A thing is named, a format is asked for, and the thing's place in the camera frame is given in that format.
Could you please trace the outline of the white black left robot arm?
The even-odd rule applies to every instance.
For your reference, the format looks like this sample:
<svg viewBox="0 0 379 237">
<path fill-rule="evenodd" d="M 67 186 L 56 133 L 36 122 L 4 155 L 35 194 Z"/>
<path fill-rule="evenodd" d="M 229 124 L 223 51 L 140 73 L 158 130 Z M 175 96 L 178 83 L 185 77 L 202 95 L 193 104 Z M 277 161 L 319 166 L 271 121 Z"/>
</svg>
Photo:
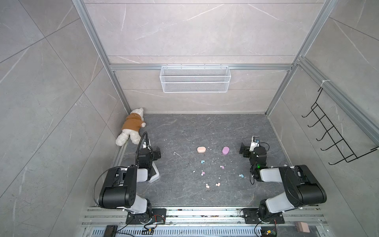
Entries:
<svg viewBox="0 0 379 237">
<path fill-rule="evenodd" d="M 137 146 L 134 165 L 115 166 L 99 176 L 92 190 L 95 204 L 103 209 L 123 209 L 139 217 L 151 218 L 152 204 L 137 195 L 137 183 L 153 183 L 160 178 L 155 164 L 160 158 L 160 148 L 152 148 L 145 131 Z"/>
</svg>

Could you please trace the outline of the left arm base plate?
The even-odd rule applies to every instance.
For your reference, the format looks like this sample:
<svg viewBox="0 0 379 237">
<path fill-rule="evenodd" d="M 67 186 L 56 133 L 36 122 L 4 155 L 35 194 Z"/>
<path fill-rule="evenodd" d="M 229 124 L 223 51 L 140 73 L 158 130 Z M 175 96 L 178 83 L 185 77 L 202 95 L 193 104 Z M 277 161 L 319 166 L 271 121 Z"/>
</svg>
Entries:
<svg viewBox="0 0 379 237">
<path fill-rule="evenodd" d="M 167 209 L 166 208 L 153 208 L 148 209 L 143 214 L 132 214 L 128 213 L 126 218 L 126 224 L 131 225 L 146 225 L 146 224 L 153 224 L 155 225 L 156 222 L 165 223 Z"/>
</svg>

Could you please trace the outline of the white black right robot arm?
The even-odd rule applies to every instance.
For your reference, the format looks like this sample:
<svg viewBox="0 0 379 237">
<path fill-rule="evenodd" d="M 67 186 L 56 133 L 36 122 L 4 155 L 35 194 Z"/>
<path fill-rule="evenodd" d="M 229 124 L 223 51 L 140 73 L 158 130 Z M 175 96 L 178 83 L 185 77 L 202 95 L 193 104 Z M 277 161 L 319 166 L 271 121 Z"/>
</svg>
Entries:
<svg viewBox="0 0 379 237">
<path fill-rule="evenodd" d="M 327 194 L 306 165 L 268 167 L 267 149 L 259 142 L 240 146 L 239 153 L 250 162 L 251 184 L 256 182 L 281 183 L 284 192 L 264 199 L 257 211 L 259 220 L 269 221 L 282 212 L 296 208 L 325 203 Z"/>
</svg>

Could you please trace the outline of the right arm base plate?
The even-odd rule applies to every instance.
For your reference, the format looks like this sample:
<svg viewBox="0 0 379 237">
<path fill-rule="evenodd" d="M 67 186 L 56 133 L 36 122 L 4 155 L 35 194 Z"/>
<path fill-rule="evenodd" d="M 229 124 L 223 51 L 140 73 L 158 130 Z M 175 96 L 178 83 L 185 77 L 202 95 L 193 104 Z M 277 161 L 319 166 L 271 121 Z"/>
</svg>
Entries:
<svg viewBox="0 0 379 237">
<path fill-rule="evenodd" d="M 242 217 L 246 224 L 284 224 L 284 217 L 282 213 L 265 213 L 259 211 L 258 208 L 243 208 L 239 212 L 240 217 Z"/>
</svg>

